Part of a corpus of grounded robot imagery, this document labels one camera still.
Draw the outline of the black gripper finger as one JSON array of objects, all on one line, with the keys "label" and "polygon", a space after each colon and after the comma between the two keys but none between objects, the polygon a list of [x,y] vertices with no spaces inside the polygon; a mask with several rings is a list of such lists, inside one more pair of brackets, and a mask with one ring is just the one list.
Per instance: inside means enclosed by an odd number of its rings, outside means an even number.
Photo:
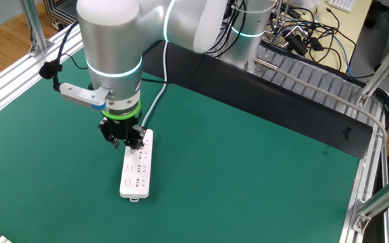
[{"label": "black gripper finger", "polygon": [[119,142],[119,139],[116,138],[111,132],[110,132],[110,129],[109,129],[109,126],[108,126],[108,122],[106,119],[103,119],[99,125],[98,125],[98,129],[101,131],[104,139],[112,144],[112,147],[114,149],[118,149],[119,145],[120,145],[120,142]]},{"label": "black gripper finger", "polygon": [[125,140],[125,144],[129,147],[129,155],[132,156],[137,150],[144,146],[143,139],[146,134],[144,127],[135,125],[128,130],[128,137]]}]

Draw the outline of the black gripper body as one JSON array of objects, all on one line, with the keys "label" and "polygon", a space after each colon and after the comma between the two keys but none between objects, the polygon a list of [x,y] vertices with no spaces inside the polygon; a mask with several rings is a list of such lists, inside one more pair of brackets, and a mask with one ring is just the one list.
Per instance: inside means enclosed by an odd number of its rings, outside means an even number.
[{"label": "black gripper body", "polygon": [[126,140],[128,137],[128,130],[135,125],[138,125],[139,118],[133,116],[128,119],[116,120],[104,117],[108,122],[110,132],[119,140]]}]

